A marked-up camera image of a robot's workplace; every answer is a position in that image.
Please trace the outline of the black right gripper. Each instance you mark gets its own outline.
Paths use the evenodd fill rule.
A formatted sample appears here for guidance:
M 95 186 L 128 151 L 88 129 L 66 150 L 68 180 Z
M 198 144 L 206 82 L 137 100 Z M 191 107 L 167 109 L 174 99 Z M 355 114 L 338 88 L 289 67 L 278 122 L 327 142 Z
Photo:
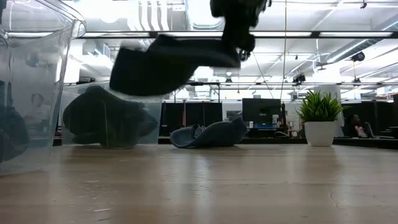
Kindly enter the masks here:
M 224 17 L 225 21 L 236 21 L 239 25 L 256 27 L 260 13 L 269 6 L 269 0 L 210 0 L 210 11 L 213 17 Z M 236 50 L 234 32 L 224 27 L 221 41 L 224 57 L 231 67 L 240 67 L 240 61 L 246 61 L 255 48 L 255 37 L 249 27 L 238 29 L 238 48 Z

